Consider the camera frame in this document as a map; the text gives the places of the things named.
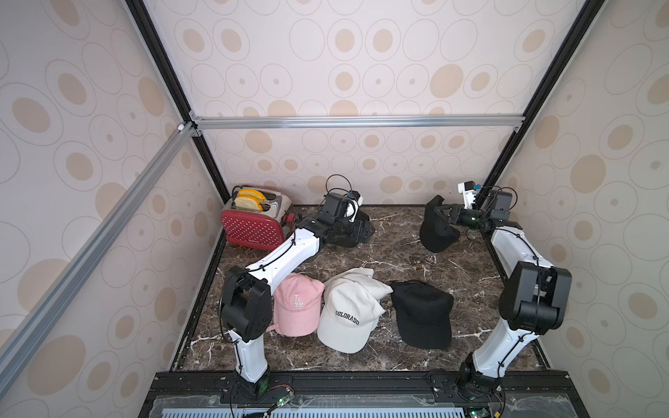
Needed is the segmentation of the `beige Colorado cap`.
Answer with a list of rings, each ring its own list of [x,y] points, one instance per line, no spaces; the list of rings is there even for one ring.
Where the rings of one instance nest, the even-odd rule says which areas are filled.
[[[384,312],[378,299],[364,286],[337,279],[325,292],[317,336],[333,350],[358,353],[368,343]]]

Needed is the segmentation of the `pink cap with logo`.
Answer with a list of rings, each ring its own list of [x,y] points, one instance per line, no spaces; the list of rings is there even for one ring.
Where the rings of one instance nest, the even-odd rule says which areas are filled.
[[[321,317],[324,284],[306,275],[291,273],[273,295],[273,320],[268,331],[287,337],[315,332]]]

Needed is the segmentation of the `black cap white patch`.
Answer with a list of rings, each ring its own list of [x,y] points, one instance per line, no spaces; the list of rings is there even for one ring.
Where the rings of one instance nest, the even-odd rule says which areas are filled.
[[[324,242],[338,247],[354,248],[366,244],[375,233],[370,217],[359,211],[353,221],[338,219],[325,234]]]

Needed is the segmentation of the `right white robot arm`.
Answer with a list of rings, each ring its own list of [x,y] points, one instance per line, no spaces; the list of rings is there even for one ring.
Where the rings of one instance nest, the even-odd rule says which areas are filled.
[[[508,367],[523,349],[562,325],[572,282],[569,270],[548,261],[531,245],[522,227],[509,220],[506,204],[495,201],[485,211],[475,209],[471,202],[475,194],[473,189],[462,191],[464,204],[445,204],[435,196],[427,211],[446,227],[447,242],[459,238],[455,226],[488,235],[506,277],[498,300],[498,324],[459,370],[457,390],[470,401],[498,392]]]

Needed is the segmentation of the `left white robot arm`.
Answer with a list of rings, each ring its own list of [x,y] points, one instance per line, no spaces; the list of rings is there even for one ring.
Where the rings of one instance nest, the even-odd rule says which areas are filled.
[[[289,237],[266,257],[225,275],[219,299],[221,331],[228,334],[236,360],[238,383],[249,392],[268,386],[263,335],[273,318],[273,296],[280,284],[322,247],[354,248],[374,233],[361,210],[362,195],[353,190],[329,191],[314,216],[299,220]]]

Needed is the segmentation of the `red polka dot toaster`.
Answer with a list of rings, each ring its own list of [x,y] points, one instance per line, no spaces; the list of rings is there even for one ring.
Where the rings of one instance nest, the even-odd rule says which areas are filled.
[[[266,196],[266,212],[237,210],[233,201],[242,188],[254,189]],[[294,226],[293,202],[289,196],[275,190],[238,185],[231,200],[221,211],[221,223],[229,244],[255,249],[275,250],[289,237]]]

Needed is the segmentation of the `yellow toast slices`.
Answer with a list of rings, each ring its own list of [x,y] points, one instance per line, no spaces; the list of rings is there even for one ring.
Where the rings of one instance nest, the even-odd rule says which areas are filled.
[[[266,196],[254,189],[242,188],[233,201],[237,210],[250,212],[266,212],[269,209]]]

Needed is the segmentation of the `horizontal aluminium frame bar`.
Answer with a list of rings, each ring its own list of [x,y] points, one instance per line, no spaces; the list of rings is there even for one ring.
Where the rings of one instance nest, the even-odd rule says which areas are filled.
[[[263,118],[204,118],[194,123],[200,130],[224,129],[344,129],[344,128],[418,128],[452,126],[522,125],[522,114],[467,115],[382,115],[382,116],[312,116]]]

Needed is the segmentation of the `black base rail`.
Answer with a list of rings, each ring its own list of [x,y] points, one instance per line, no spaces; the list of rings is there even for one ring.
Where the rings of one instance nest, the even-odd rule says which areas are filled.
[[[141,417],[247,417],[263,414],[288,394],[294,399],[273,412],[282,416],[587,417],[574,382],[564,371],[511,372],[492,395],[468,400],[456,373],[274,372],[266,395],[253,396],[232,372],[165,372],[153,378]]]

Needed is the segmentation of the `left aluminium frame bar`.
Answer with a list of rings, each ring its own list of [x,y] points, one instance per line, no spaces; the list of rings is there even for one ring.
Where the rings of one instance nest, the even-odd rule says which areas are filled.
[[[111,245],[194,133],[193,122],[186,122],[177,128],[5,344],[1,352],[1,396],[5,396],[13,386]]]

